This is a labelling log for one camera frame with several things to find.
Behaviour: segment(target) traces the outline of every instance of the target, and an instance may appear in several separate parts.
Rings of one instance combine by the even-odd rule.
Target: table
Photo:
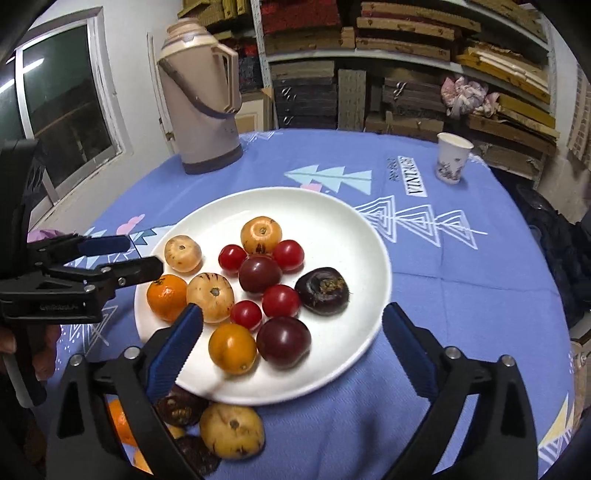
[[[437,145],[390,135],[279,130],[242,136],[237,163],[201,176],[178,156],[140,180],[85,232],[127,234],[125,253],[75,264],[148,255],[193,210],[227,194],[291,186],[333,195],[357,208],[381,234],[392,262],[392,300],[439,342],[472,358],[515,357],[530,396],[540,475],[565,448],[573,425],[569,336],[556,285],[510,196],[477,157],[455,186],[436,179]],[[139,344],[134,288],[118,291],[97,325],[63,326],[57,372],[40,424],[55,412],[54,392],[68,358],[117,356]],[[474,402],[465,408],[440,468],[453,463]],[[328,386],[258,408],[267,432],[262,455],[222,462],[210,478],[379,479],[428,409],[380,333],[368,353]]]

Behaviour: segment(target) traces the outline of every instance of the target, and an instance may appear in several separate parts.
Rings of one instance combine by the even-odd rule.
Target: white paper cup
[[[435,175],[449,185],[455,185],[462,178],[462,170],[474,145],[457,135],[441,133],[439,139],[439,156]]]

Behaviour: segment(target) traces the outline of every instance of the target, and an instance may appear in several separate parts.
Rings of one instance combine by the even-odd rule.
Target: red cherry tomato
[[[230,319],[244,328],[254,330],[261,324],[262,312],[253,301],[242,300],[232,307]]]
[[[304,263],[304,249],[295,240],[283,240],[273,249],[273,258],[284,272],[300,268]]]
[[[273,285],[262,295],[262,311],[269,318],[295,317],[300,307],[300,296],[287,285]]]
[[[225,271],[236,273],[247,256],[248,254],[239,245],[226,245],[222,248],[217,262]]]

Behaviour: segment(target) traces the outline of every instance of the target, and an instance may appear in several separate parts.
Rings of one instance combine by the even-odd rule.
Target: finger
[[[10,330],[0,327],[0,353],[14,353],[17,351],[17,340]]]
[[[55,348],[45,348],[33,357],[33,368],[38,380],[49,379],[56,371]]]
[[[49,348],[55,349],[57,341],[61,337],[60,325],[48,325],[45,329],[45,344]]]

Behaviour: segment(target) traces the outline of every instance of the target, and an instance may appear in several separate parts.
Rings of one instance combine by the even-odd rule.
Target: window pane
[[[86,26],[23,51],[25,97],[47,171],[58,186],[111,146],[90,67]]]
[[[14,57],[0,68],[0,143],[25,138],[14,85]]]

